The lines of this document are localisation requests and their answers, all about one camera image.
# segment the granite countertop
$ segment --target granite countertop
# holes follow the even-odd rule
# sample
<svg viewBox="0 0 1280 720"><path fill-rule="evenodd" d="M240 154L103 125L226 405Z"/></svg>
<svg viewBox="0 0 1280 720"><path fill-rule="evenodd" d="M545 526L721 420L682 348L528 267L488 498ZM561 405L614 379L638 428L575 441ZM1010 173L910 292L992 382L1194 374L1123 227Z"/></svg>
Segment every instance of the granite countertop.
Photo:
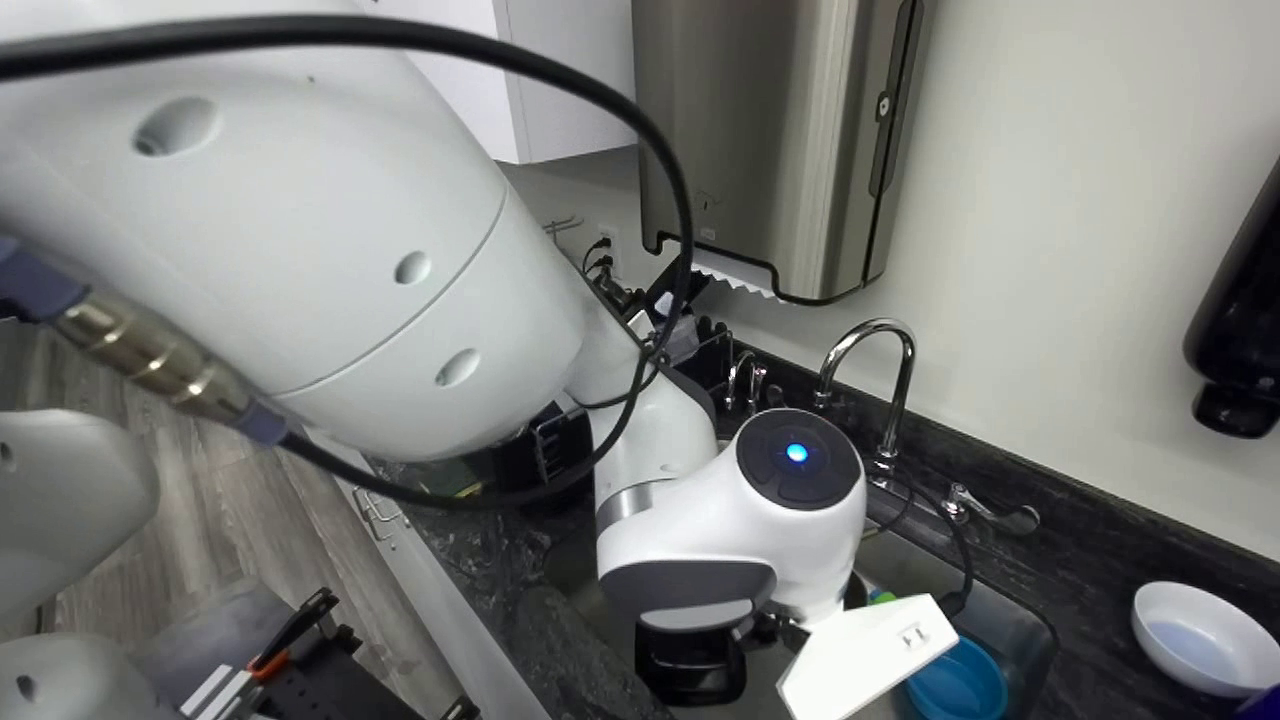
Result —
<svg viewBox="0 0 1280 720"><path fill-rule="evenodd" d="M768 360L777 397L807 398L812 373ZM835 413L855 448L871 448L883 405L848 390ZM1232 704L1171 683L1132 641L1128 602L1143 581L1188 581L1280 636L1280 562L1152 517L1080 479L910 415L903 466L944 496L968 483L997 507L1036 503L1036 535L972 526L976 575L1034 606L1058 631L1058 654L1034 716L1232 716ZM552 716L667 716L631 674L627 654L602 636L619 629L602 611L591 581L590 498L548 517L413 511L493 636L507 646Z"/></svg>

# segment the screw hole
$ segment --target screw hole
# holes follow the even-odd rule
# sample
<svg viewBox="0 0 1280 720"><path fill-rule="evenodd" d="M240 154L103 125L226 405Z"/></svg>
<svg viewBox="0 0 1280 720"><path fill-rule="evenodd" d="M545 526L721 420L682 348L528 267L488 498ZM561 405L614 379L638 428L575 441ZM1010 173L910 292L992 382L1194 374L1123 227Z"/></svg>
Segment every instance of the screw hole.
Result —
<svg viewBox="0 0 1280 720"><path fill-rule="evenodd" d="M140 154L183 154L216 135L216 108L203 97L183 97L157 108L134 135Z"/></svg>
<svg viewBox="0 0 1280 720"><path fill-rule="evenodd" d="M464 382L467 374L476 374L476 368L481 368L481 353L476 353L476 348L464 348L464 353L457 353L457 355L438 373L438 382L441 382L441 387L457 387L457 382Z"/></svg>
<svg viewBox="0 0 1280 720"><path fill-rule="evenodd" d="M16 693L38 704L38 680L34 674L16 674Z"/></svg>
<svg viewBox="0 0 1280 720"><path fill-rule="evenodd" d="M433 274L433 258L424 252L409 252L395 264L395 283L424 283Z"/></svg>

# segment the cabinet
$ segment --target cabinet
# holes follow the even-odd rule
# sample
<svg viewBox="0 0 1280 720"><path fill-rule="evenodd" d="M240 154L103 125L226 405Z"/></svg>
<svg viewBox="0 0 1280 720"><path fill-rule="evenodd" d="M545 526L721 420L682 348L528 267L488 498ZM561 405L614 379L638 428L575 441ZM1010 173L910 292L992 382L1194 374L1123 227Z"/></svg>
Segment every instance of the cabinet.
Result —
<svg viewBox="0 0 1280 720"><path fill-rule="evenodd" d="M495 37L573 63L626 97L631 81L631 0L357 0L372 17L428 18ZM638 135L610 112L548 84L448 55L413 55L493 158L541 164L626 147Z"/></svg>

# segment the white wall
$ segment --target white wall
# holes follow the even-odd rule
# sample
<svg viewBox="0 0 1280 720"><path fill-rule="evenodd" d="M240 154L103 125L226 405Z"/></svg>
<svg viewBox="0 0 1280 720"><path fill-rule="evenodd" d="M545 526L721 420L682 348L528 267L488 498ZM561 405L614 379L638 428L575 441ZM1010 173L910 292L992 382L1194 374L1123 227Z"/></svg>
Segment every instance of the white wall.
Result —
<svg viewBox="0 0 1280 720"><path fill-rule="evenodd" d="M899 315L916 413L1280 560L1280 434L1204 430L1182 355L1280 154L1275 28L1275 0L944 5L889 274L835 308L705 308L807 368L848 324ZM518 185L638 236L631 154ZM889 348L841 374L889 390Z"/></svg>

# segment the faucet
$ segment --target faucet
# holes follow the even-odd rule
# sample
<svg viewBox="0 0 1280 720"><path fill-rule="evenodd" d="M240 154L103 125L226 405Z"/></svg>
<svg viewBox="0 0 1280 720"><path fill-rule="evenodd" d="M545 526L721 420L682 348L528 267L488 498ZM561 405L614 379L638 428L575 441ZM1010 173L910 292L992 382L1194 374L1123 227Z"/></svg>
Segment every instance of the faucet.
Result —
<svg viewBox="0 0 1280 720"><path fill-rule="evenodd" d="M760 387L768 379L768 363L760 363L758 353L746 353L738 363L727 363L727 374L726 374L726 413L738 413L738 382L740 374L747 373L747 413L760 409Z"/></svg>
<svg viewBox="0 0 1280 720"><path fill-rule="evenodd" d="M1039 507L1021 503L1010 517L997 517L984 498L976 498L966 483L951 483L951 496L944 498L947 517L966 522L966 517L982 517L984 522L1010 532L1010 535L1036 535L1039 526Z"/></svg>
<svg viewBox="0 0 1280 720"><path fill-rule="evenodd" d="M883 434L881 434L881 442L871 450L871 466L889 479L891 466L897 466L897 455L899 455L899 420L910 413L910 390L911 390L911 373L916 373L916 340L911 340L911 331L903 324L897 324L897 319L864 319L851 331L846 331L829 348L829 355L825 355L825 363L818 373L820 387L812 390L812 405L825 413L835 398L835 368L846 363L846 355L862 340L881 335L881 331L897 335L899 348L903 348L903 360L897 363L889 422L883 422Z"/></svg>

